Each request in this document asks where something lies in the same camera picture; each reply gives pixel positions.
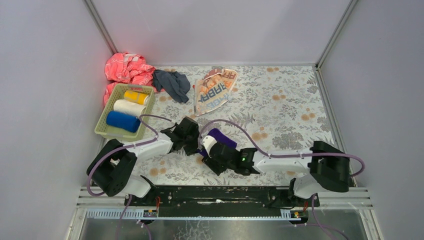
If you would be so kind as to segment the purple towel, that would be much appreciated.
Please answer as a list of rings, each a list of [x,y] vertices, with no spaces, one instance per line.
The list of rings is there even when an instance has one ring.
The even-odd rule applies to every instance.
[[[228,138],[227,136],[225,136],[217,128],[213,128],[212,130],[210,130],[207,133],[207,135],[214,137],[217,140],[217,143],[224,144],[224,145],[228,146],[229,148],[235,149],[237,147],[237,143],[235,141],[233,141],[230,138]],[[201,149],[198,149],[197,153],[201,154],[203,157],[208,157],[208,155],[207,155],[206,151],[203,149],[201,143],[200,143],[200,147],[201,147]]]

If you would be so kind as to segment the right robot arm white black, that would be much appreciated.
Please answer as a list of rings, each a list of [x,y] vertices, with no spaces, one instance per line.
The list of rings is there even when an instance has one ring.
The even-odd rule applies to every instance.
[[[217,175],[226,170],[243,176],[294,172],[291,194],[301,199],[321,192],[346,193],[350,188],[350,157],[323,141],[295,153],[262,153],[256,147],[237,150],[210,136],[200,144],[206,151],[205,165]]]

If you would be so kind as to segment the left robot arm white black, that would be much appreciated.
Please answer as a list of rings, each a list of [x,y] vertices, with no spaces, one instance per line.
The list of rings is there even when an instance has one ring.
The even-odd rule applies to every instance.
[[[146,177],[133,174],[138,161],[179,150],[190,156],[198,150],[199,125],[189,117],[163,130],[154,129],[153,133],[153,137],[128,144],[109,140],[86,170],[88,193],[94,197],[123,193],[143,198],[154,185]]]

